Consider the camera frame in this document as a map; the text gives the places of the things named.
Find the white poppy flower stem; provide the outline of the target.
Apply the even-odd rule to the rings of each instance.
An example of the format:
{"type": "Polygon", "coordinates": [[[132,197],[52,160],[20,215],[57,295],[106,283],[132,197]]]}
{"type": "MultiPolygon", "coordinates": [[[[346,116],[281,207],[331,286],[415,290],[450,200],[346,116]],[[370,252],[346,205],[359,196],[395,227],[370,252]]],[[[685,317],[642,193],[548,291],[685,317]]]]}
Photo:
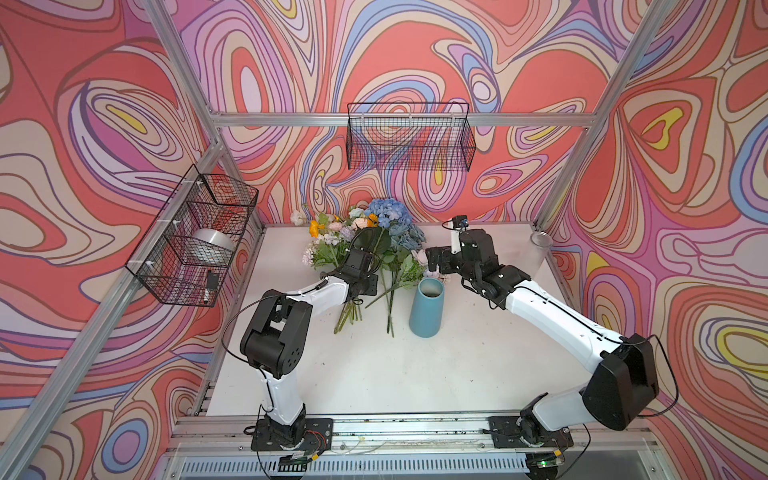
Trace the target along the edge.
{"type": "Polygon", "coordinates": [[[321,236],[320,224],[316,220],[311,219],[302,211],[298,211],[298,210],[294,210],[291,213],[290,221],[293,223],[294,226],[297,226],[297,227],[304,226],[308,229],[311,237],[311,241],[307,245],[307,249],[309,251],[313,251],[319,242],[319,237],[321,236]]]}

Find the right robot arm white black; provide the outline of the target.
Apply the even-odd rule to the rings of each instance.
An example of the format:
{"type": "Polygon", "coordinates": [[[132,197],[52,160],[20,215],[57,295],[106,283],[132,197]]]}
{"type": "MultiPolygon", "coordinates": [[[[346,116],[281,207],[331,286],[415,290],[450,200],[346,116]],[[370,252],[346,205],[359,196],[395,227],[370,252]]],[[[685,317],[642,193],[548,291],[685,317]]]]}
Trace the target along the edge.
{"type": "Polygon", "coordinates": [[[647,338],[626,337],[595,323],[552,297],[528,272],[502,264],[484,230],[454,227],[450,245],[428,248],[426,259],[430,271],[459,275],[464,289],[537,327],[589,373],[585,384],[543,393],[521,410],[517,428],[525,442],[539,444],[546,435],[577,424],[624,430],[658,396],[647,338]]]}

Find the pink purple mixed bouquet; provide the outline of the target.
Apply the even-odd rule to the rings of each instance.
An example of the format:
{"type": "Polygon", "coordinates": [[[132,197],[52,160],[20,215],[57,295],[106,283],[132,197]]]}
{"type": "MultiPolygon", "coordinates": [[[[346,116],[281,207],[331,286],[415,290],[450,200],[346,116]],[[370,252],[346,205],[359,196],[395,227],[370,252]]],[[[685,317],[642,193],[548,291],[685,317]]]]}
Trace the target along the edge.
{"type": "MultiPolygon", "coordinates": [[[[302,262],[324,274],[330,274],[335,279],[343,280],[341,278],[341,265],[352,249],[353,240],[359,229],[355,223],[356,219],[321,213],[313,220],[320,224],[321,236],[313,251],[309,251],[306,247],[302,262]]],[[[359,320],[359,305],[355,303],[354,297],[350,297],[347,292],[333,333],[338,334],[346,325],[354,324],[359,320]]]]}

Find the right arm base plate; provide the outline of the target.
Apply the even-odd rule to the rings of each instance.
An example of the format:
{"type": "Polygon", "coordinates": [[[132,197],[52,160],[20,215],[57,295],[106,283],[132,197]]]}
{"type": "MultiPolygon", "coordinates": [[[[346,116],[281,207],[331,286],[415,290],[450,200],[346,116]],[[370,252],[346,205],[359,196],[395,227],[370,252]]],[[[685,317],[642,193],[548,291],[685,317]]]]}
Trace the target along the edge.
{"type": "Polygon", "coordinates": [[[488,418],[487,435],[495,448],[529,448],[567,450],[574,445],[572,436],[565,428],[548,431],[532,416],[491,416],[488,418]]]}

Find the light blue hydrangea stem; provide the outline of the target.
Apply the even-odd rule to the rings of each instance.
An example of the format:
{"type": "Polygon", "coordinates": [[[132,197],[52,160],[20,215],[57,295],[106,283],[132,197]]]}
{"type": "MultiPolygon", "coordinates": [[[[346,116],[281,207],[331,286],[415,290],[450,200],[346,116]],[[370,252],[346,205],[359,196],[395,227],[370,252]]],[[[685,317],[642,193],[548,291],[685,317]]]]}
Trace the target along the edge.
{"type": "Polygon", "coordinates": [[[392,198],[374,199],[364,210],[364,215],[376,217],[376,224],[387,231],[392,244],[409,251],[420,247],[418,239],[412,236],[412,216],[402,202],[392,198]]]}

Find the teal ceramic vase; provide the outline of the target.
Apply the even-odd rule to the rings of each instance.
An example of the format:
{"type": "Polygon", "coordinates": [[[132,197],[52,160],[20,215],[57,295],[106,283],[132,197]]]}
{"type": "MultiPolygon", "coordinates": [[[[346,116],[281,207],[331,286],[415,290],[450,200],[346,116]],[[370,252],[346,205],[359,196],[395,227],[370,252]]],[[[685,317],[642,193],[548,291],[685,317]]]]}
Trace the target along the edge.
{"type": "Polygon", "coordinates": [[[442,323],[444,285],[436,278],[424,278],[414,294],[409,316],[409,328],[421,338],[435,336],[442,323]]]}

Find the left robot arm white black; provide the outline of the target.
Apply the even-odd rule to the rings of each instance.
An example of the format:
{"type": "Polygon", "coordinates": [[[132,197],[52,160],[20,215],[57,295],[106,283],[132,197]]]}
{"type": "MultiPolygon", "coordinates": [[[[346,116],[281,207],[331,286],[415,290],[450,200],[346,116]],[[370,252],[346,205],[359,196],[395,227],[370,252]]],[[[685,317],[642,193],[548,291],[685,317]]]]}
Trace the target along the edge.
{"type": "Polygon", "coordinates": [[[342,264],[317,284],[288,293],[265,292],[255,303],[239,351],[265,378],[271,409],[267,418],[292,427],[306,414],[294,370],[305,349],[311,321],[361,295],[376,293],[374,249],[351,248],[342,264]]]}

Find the orange poppy flower stem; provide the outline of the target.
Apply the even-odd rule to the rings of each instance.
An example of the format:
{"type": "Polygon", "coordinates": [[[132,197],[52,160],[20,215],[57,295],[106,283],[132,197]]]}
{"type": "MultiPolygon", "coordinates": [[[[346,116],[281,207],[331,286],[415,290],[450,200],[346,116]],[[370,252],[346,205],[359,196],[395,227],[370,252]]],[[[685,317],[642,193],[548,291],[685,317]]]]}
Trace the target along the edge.
{"type": "Polygon", "coordinates": [[[326,214],[310,222],[311,241],[302,261],[320,273],[320,279],[344,288],[335,334],[362,320],[362,298],[377,292],[378,249],[383,241],[377,219],[360,209],[341,219],[326,214]]]}

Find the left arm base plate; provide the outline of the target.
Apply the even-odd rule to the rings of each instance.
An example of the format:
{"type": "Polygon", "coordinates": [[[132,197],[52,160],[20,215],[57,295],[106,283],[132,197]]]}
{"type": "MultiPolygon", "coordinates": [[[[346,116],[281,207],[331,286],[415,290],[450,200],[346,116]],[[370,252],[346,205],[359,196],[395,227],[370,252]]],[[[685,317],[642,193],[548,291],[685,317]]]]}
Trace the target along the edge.
{"type": "Polygon", "coordinates": [[[286,426],[266,417],[245,431],[251,433],[251,450],[259,453],[324,451],[332,447],[334,420],[329,417],[298,419],[286,426]]]}

